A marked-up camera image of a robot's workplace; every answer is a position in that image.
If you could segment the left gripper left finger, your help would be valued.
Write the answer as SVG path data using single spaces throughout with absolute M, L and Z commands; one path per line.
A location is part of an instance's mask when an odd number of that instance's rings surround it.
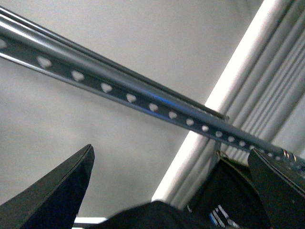
M 88 188 L 94 149 L 86 145 L 0 206 L 2 229 L 71 229 Z

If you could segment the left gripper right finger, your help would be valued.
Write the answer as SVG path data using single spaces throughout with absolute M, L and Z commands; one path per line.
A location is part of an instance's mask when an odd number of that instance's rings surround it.
M 305 227 L 305 160 L 289 163 L 280 154 L 255 148 L 248 157 L 254 186 L 274 229 Z

